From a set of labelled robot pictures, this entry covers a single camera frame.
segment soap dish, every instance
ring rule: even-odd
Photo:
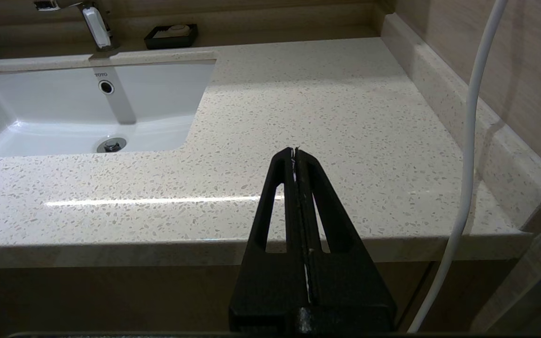
[[[148,49],[190,47],[197,37],[197,25],[189,26],[189,34],[176,37],[154,37],[159,31],[167,31],[171,26],[157,26],[143,40]]]

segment black clamp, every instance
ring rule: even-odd
[[[284,184],[286,253],[267,253]],[[324,253],[314,202],[330,253]],[[229,307],[232,331],[356,334],[393,330],[395,304],[320,163],[299,149],[273,156]]]

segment speckled quartz countertop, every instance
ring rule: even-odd
[[[177,150],[0,158],[0,267],[239,263],[269,162],[288,146],[320,160],[373,259],[440,256],[461,152],[379,38],[0,60],[0,71],[208,59]],[[459,259],[526,248],[483,184],[472,210]]]

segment faucet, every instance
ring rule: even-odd
[[[67,7],[77,7],[85,18],[86,25],[89,27],[97,46],[97,51],[111,51],[118,47],[118,44],[112,38],[110,26],[103,19],[94,1],[47,0],[34,1],[33,4],[38,11],[58,11]]]

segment sink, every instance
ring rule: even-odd
[[[180,147],[215,60],[0,73],[0,157]]]

